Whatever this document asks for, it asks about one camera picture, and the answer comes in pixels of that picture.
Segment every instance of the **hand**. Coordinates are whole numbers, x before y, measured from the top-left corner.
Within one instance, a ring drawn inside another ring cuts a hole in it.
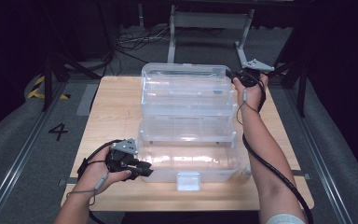
[[[266,88],[269,83],[269,78],[266,75],[261,74],[260,80],[263,82],[264,87]],[[261,99],[260,87],[258,85],[255,85],[253,87],[244,87],[241,84],[240,80],[237,79],[236,77],[234,77],[233,83],[235,86],[235,90],[237,90],[237,94],[238,94],[238,97],[237,97],[238,105],[243,104],[243,92],[246,89],[247,90],[246,103],[251,108],[257,109],[258,105],[260,104],[260,99]]]
[[[103,185],[95,192],[95,194],[100,194],[104,192],[109,186],[112,184],[124,180],[128,176],[131,175],[131,171],[121,171],[116,173],[108,173],[108,169],[106,167],[106,164],[104,163],[104,160],[106,158],[107,153],[109,152],[109,148],[105,147],[100,152],[98,152],[91,160],[93,161],[100,161],[100,162],[94,162],[92,164],[89,164],[84,174],[81,176],[79,182],[74,187],[73,191],[83,191],[83,190],[91,190],[94,189],[97,183],[101,180],[101,178],[108,174],[107,179],[104,181]],[[94,196],[94,192],[87,192],[82,193],[86,195],[87,197],[91,198]]]

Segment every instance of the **handheld controller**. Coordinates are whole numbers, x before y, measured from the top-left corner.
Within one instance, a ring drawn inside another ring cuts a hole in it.
[[[234,77],[237,77],[244,87],[253,87],[255,85],[260,87],[261,99],[257,108],[257,111],[260,112],[261,107],[263,107],[264,102],[266,102],[266,91],[264,90],[263,83],[260,81],[260,70],[244,67],[240,72],[226,71],[226,76],[231,79],[231,83],[233,83]]]
[[[109,172],[131,171],[131,175],[123,181],[134,180],[139,175],[150,176],[153,173],[150,163],[134,158],[134,155],[138,153],[134,142],[135,140],[132,138],[114,143],[106,155],[105,163]]]

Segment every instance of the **small clear plastic box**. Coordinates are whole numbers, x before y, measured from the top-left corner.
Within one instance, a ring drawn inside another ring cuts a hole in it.
[[[138,159],[147,182],[224,182],[239,170],[232,118],[237,109],[223,65],[149,63],[142,70]]]

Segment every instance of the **wooden tabletop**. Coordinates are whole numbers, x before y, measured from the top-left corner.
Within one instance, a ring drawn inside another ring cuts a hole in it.
[[[71,177],[77,177],[77,169],[84,158],[95,149],[114,139],[138,137],[142,121],[140,77],[104,77],[89,115]],[[296,155],[275,104],[267,91],[267,101],[261,110],[261,118],[281,146],[292,170],[300,170]],[[209,211],[209,210],[259,210],[257,189],[252,177],[241,171],[249,163],[246,148],[241,141],[242,127],[233,120],[237,131],[236,141],[241,157],[240,170],[228,182],[201,183],[200,191],[177,191],[176,183],[147,183],[141,178],[119,182],[96,197],[90,207],[93,211]],[[299,192],[312,208],[314,202],[303,176],[296,176]],[[73,189],[67,185],[62,197]]]

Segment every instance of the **gray carpet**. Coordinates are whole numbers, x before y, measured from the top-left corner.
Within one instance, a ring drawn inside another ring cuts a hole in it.
[[[251,30],[245,44],[248,60],[257,60],[273,64],[291,29]],[[240,63],[233,43],[241,32],[224,31],[220,35],[209,35],[199,31],[183,31],[176,40],[176,63],[223,64],[232,70],[239,70]],[[150,43],[142,49],[129,51],[129,54],[150,63],[165,63],[168,55],[168,41]],[[120,61],[115,58],[104,73],[107,76],[140,76],[145,63],[117,52]],[[302,133],[295,113],[290,106],[288,91],[279,85],[280,78],[270,82],[272,97],[277,105],[283,125],[299,160],[301,169],[309,174],[310,191],[315,201],[312,209],[314,223],[339,223],[324,183],[310,158],[310,150]],[[26,162],[21,175],[8,195],[0,211],[0,223],[51,223],[60,209],[64,187],[59,187],[60,179],[66,179],[72,169],[78,145],[88,119],[88,105],[92,101],[98,84],[81,74],[72,75],[63,93],[71,94],[69,100],[58,100],[48,116],[37,138],[33,152]],[[30,80],[25,94],[34,85]],[[34,127],[43,106],[41,99],[28,99],[27,102],[11,113],[0,123],[0,184],[11,164],[21,151],[23,143]],[[358,223],[358,164],[351,154],[334,122],[320,104],[309,83],[306,96],[306,122],[324,156],[329,170],[337,183],[342,200],[348,208],[353,223]],[[60,141],[56,133],[49,133],[59,124],[65,125]],[[96,213],[107,223],[120,223],[123,213]]]

